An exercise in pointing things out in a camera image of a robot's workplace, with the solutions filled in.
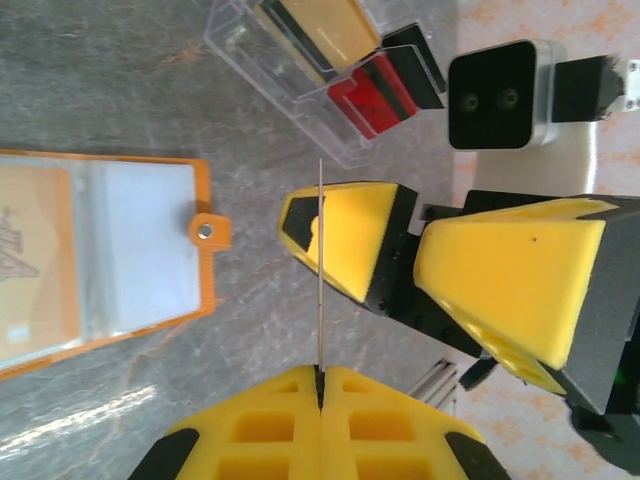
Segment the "yellow foam pad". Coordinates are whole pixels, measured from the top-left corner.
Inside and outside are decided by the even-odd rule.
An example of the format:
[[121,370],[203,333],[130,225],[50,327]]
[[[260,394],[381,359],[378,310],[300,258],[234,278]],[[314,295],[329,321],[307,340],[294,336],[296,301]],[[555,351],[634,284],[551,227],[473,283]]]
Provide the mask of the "yellow foam pad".
[[[398,190],[392,183],[345,183],[324,187],[325,280],[342,293],[362,303],[387,229]],[[305,250],[290,238],[283,226],[295,198],[318,196],[318,187],[289,194],[284,202],[278,234],[291,255],[318,271],[318,219],[311,222],[312,239]]]
[[566,364],[605,227],[578,217],[613,208],[559,199],[433,222],[415,282],[512,373],[562,392],[536,361]]
[[200,437],[177,480],[466,480],[445,434],[470,426],[342,367],[318,408],[297,367],[176,424]]

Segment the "yellow card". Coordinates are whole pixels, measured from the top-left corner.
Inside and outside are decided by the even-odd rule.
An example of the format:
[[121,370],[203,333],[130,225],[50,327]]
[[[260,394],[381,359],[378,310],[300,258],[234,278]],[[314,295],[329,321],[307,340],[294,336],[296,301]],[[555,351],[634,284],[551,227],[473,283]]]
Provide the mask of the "yellow card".
[[0,166],[0,360],[81,335],[71,178]]

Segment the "gray marble surface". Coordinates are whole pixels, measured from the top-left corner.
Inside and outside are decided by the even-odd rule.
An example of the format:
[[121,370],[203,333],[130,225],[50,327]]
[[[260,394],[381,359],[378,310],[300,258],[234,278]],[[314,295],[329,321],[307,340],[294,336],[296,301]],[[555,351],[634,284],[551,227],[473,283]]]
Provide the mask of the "gray marble surface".
[[[315,278],[285,255],[285,194],[316,181],[321,151],[203,47],[209,0],[0,0],[0,147],[201,157],[233,219],[210,318],[0,383],[0,479],[120,479],[173,422],[315,359]],[[456,10],[425,4],[438,49]],[[371,166],[448,202],[444,112],[389,132]],[[326,294],[328,363],[407,389],[442,354],[409,329]]]

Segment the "table surface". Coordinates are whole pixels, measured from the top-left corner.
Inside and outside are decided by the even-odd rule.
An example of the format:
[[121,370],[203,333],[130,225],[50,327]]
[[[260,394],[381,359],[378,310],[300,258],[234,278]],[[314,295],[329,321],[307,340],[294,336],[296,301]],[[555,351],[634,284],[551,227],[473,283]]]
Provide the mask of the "table surface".
[[[205,158],[233,250],[216,257],[213,316],[0,383],[0,479],[126,478],[175,421],[315,360],[315,277],[285,254],[275,225],[286,193],[316,182],[322,152],[202,45],[209,7],[1,2],[0,146]],[[428,16],[447,62],[456,9],[431,2]],[[369,167],[325,162],[325,181],[399,181],[449,203],[446,114],[412,120]],[[329,364],[403,390],[443,354],[333,292],[325,308]]]

